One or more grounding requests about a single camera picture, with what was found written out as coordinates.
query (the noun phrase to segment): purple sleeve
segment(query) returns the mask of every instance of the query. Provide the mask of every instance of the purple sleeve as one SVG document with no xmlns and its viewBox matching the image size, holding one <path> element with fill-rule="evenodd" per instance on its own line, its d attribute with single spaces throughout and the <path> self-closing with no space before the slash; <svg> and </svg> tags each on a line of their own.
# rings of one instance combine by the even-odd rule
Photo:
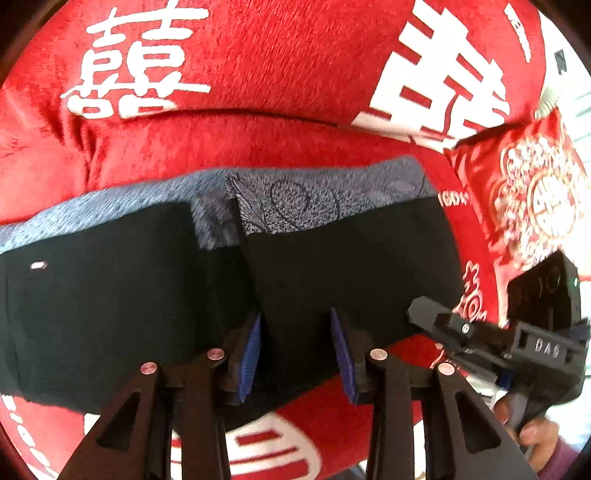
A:
<svg viewBox="0 0 591 480">
<path fill-rule="evenodd" d="M 554 454 L 538 473 L 540 480 L 560 480 L 573 464 L 577 455 L 578 453 L 570 445 L 559 438 Z"/>
</svg>

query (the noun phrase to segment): finger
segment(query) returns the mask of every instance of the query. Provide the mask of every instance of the finger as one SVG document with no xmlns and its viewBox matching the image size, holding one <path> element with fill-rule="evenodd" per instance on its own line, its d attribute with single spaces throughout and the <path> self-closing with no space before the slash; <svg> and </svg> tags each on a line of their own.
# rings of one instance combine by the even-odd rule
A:
<svg viewBox="0 0 591 480">
<path fill-rule="evenodd" d="M 505 430 L 507 431 L 507 433 L 509 434 L 509 437 L 511 437 L 511 439 L 517 444 L 519 445 L 519 438 L 517 438 L 517 434 L 515 433 L 515 430 L 513 430 L 511 427 L 508 427 L 507 425 L 505 425 Z"/>
<path fill-rule="evenodd" d="M 532 420 L 521 430 L 519 441 L 522 445 L 534 445 L 529 462 L 534 471 L 539 472 L 556 450 L 558 425 L 547 419 Z"/>
<path fill-rule="evenodd" d="M 509 417 L 511 415 L 511 411 L 509 408 L 509 398 L 507 395 L 500 399 L 495 405 L 492 407 L 492 411 L 495 414 L 495 417 L 501 424 L 505 424 L 509 421 Z"/>
</svg>

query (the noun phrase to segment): black cloth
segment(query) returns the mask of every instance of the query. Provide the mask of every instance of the black cloth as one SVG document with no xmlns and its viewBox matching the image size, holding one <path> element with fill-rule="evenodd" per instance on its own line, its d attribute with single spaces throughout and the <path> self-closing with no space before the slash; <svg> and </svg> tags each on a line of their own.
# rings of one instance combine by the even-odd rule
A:
<svg viewBox="0 0 591 480">
<path fill-rule="evenodd" d="M 262 367 L 280 391 L 336 373 L 332 306 L 386 347 L 418 333 L 405 315 L 415 298 L 452 308 L 463 293 L 454 237 L 436 197 L 242 240 L 270 339 Z"/>
<path fill-rule="evenodd" d="M 99 413 L 143 362 L 190 361 L 211 344 L 197 262 L 185 203 L 0 255 L 0 391 Z"/>
</svg>

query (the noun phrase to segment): metal screw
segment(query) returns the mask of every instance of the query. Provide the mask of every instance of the metal screw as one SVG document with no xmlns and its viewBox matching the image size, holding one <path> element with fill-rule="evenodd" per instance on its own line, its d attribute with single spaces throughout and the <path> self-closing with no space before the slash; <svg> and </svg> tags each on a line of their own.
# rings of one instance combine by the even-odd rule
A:
<svg viewBox="0 0 591 480">
<path fill-rule="evenodd" d="M 437 369 L 439 370 L 439 373 L 447 377 L 453 375 L 456 371 L 455 367 L 452 364 L 448 364 L 447 362 L 439 364 L 439 367 L 437 367 Z"/>
<path fill-rule="evenodd" d="M 154 362 L 146 362 L 142 365 L 142 368 L 140 368 L 140 371 L 144 375 L 152 375 L 157 369 L 158 369 L 158 365 L 156 365 Z"/>
<path fill-rule="evenodd" d="M 369 356 L 374 360 L 386 360 L 388 358 L 388 352 L 386 350 L 382 350 L 381 348 L 374 348 L 369 353 Z"/>
<path fill-rule="evenodd" d="M 210 360 L 221 360 L 224 356 L 226 356 L 226 352 L 221 348 L 212 348 L 207 352 L 207 358 Z"/>
</svg>

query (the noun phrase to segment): gray fabric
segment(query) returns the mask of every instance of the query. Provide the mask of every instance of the gray fabric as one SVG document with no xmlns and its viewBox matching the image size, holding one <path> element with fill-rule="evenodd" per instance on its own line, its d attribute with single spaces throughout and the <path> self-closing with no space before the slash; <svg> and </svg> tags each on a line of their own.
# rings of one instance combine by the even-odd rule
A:
<svg viewBox="0 0 591 480">
<path fill-rule="evenodd" d="M 436 194 L 422 167 L 411 157 L 367 168 L 206 170 L 87 193 L 26 222 L 0 226 L 0 254 L 167 202 L 191 204 L 199 247 L 233 247 L 238 244 L 238 233 L 225 183 L 230 196 L 241 198 L 247 233 L 314 228 L 369 209 Z"/>
<path fill-rule="evenodd" d="M 372 209 L 432 197 L 422 166 L 400 157 L 367 168 L 247 170 L 228 175 L 245 233 L 316 228 Z"/>
<path fill-rule="evenodd" d="M 87 193 L 44 210 L 22 223 L 0 226 L 0 254 L 33 242 L 100 225 L 157 203 L 188 202 L 201 248 L 238 244 L 225 199 L 227 170 L 208 170 L 175 179 Z"/>
</svg>

